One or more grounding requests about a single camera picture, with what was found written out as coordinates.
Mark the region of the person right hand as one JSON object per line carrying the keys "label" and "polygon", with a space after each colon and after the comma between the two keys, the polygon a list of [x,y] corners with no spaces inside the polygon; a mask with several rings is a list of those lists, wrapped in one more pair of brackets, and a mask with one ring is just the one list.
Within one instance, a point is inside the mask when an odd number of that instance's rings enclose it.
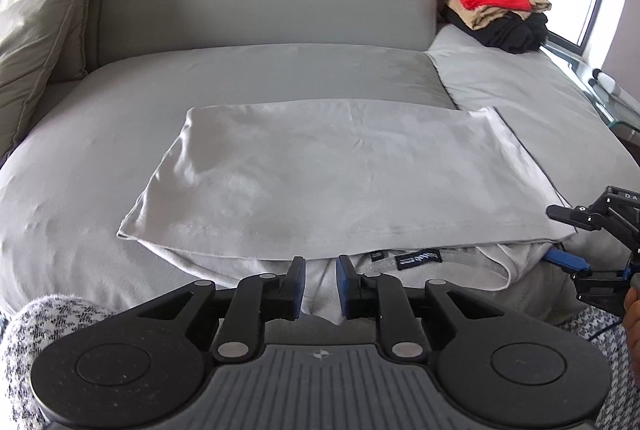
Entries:
{"label": "person right hand", "polygon": [[640,384],[640,301],[639,291],[636,288],[630,288],[626,294],[624,301],[625,316],[623,318],[623,327],[626,332],[626,344],[628,354],[631,360],[632,376],[634,376],[634,384],[639,387]]}

